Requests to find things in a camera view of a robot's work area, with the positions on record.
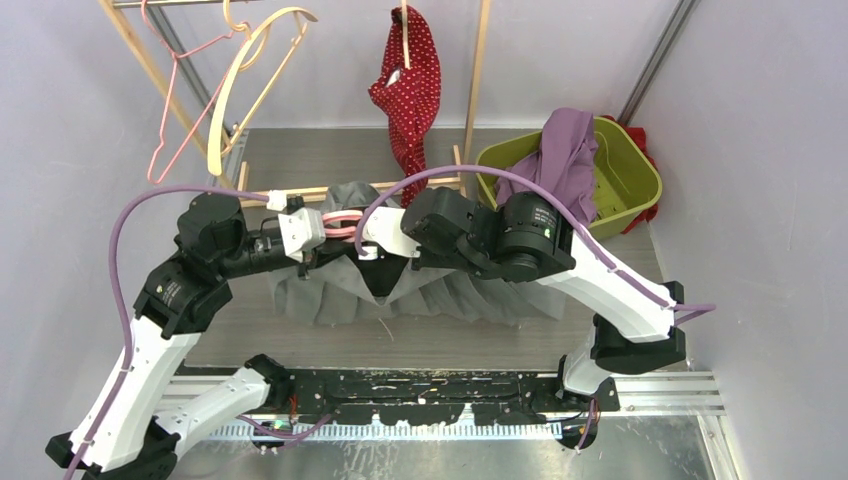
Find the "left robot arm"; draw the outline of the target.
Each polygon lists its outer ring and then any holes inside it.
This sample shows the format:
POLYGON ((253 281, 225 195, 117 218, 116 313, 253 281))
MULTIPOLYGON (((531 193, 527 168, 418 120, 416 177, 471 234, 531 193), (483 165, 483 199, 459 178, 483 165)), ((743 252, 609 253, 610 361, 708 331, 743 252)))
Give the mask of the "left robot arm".
POLYGON ((80 425, 53 437, 46 454, 67 478, 165 479, 179 459, 237 416, 295 404, 292 375, 264 354, 188 403, 159 411, 177 368, 232 297, 233 278, 301 262, 324 241, 321 216, 268 203, 278 225, 249 230, 232 190, 197 191, 177 222, 176 252, 147 277, 132 308, 119 313, 124 347, 80 425))

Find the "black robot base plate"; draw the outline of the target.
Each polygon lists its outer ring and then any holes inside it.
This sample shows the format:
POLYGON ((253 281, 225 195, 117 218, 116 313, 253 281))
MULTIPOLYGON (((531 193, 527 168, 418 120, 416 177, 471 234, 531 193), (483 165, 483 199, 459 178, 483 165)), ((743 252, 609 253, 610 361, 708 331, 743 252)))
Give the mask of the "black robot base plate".
POLYGON ((242 415, 280 415, 300 424, 324 417, 364 426, 378 419, 395 426, 454 425, 465 411, 476 426, 542 425, 595 407, 617 412, 621 404, 613 378, 593 396, 564 390, 557 372, 532 370, 293 369, 287 397, 242 415))

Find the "purple skirt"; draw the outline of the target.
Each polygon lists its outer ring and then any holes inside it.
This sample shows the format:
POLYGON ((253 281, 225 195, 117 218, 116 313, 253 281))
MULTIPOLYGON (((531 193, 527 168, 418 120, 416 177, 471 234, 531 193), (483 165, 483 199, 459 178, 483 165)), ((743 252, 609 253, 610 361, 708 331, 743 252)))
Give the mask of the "purple skirt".
POLYGON ((537 150, 508 170, 544 188, 588 227, 597 215, 593 200, 597 150, 594 115, 559 108, 544 124, 537 150))

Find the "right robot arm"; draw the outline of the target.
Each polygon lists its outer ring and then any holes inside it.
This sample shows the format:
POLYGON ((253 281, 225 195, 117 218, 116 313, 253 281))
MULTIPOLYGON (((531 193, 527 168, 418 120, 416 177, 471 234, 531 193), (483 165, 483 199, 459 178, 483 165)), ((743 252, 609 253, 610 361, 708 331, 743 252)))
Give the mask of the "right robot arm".
POLYGON ((492 210, 447 188, 422 192, 400 231, 419 245, 413 266, 448 268, 482 280, 538 283, 595 313, 584 344, 565 356, 558 403, 582 409, 611 374, 639 375, 682 361, 686 338, 672 310, 680 284, 656 284, 621 264, 606 265, 592 238, 540 195, 524 191, 492 210))

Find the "pink hanger of grey skirt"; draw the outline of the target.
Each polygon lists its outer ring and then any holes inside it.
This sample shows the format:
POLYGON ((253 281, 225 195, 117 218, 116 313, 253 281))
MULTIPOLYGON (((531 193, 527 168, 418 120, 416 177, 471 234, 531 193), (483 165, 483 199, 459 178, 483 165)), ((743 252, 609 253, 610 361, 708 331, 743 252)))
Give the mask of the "pink hanger of grey skirt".
POLYGON ((325 237, 351 243, 354 241, 357 224, 362 219, 360 210, 339 210, 324 213, 322 221, 325 237))

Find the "grey skirt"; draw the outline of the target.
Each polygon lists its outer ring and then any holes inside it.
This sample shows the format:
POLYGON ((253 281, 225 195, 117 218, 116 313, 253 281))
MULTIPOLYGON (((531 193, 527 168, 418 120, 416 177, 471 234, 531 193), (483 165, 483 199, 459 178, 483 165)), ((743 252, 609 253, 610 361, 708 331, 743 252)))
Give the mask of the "grey skirt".
POLYGON ((538 283, 480 279, 451 269, 411 268, 414 258, 386 254, 360 260, 353 242, 326 239, 317 247, 332 260, 308 272, 272 271, 269 284, 276 312, 307 324, 347 324, 398 316, 444 315, 473 322, 516 325, 558 320, 567 300, 538 283))

